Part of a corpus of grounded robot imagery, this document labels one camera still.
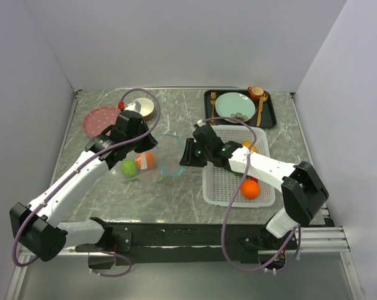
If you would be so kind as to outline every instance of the marble table surface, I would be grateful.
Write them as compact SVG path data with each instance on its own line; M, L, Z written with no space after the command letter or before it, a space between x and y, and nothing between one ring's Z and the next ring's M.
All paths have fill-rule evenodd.
M185 141L192 137L193 124L204 118L203 94L207 89L152 89L161 103L161 120L153 135L176 133ZM82 127L87 113L99 106L116 106L127 89L84 89L76 96L77 105L55 179L59 178L84 150L89 138ZM145 97L133 92L126 102ZM288 92L272 92L277 125L267 129L270 156L287 163L308 161L301 130L296 118L293 100ZM177 178L161 182L126 181L112 169L87 191L81 202L63 221L85 221L99 217L109 222L142 223L215 223L223 222L225 207L213 206L202 197L202 169L186 167ZM270 207L256 209L233 208L229 223L264 224L283 207L283 198L276 192L276 201ZM312 224L324 224L319 212Z

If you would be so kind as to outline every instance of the gold fork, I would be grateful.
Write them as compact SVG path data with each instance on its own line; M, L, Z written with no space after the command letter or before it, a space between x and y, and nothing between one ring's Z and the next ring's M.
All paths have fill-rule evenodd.
M212 104L212 118L214 118L214 106L216 105L216 92L211 92L211 104ZM211 125L215 125L216 121L211 120Z

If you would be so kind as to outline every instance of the tennis ball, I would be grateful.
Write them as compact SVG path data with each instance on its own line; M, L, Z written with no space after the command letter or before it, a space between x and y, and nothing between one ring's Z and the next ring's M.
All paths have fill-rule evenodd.
M121 172L127 178L133 178L137 176L139 168L137 163L133 159L127 159L121 163Z

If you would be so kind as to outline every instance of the white plastic basket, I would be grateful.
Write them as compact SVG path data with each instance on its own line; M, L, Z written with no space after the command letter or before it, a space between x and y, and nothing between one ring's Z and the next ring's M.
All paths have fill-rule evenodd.
M235 141L242 144L245 141L253 141L253 135L245 126L236 125L217 125L213 126L215 133L224 141ZM266 133L257 127L252 127L256 133L256 149L259 154L270 157L268 139ZM209 204L227 206L234 190L237 188L241 177L215 167L209 163L202 173L203 197ZM244 198L241 192L238 193L233 207L234 208L260 208L270 206L276 199L274 188L269 184L259 181L261 193L252 200Z

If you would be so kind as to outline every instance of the teal plate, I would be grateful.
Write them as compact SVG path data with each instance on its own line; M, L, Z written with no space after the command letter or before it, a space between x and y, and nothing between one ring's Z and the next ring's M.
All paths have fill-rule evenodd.
M255 115L255 104L247 96L238 92L227 92L216 100L214 106L216 112L221 117L231 117L247 122Z

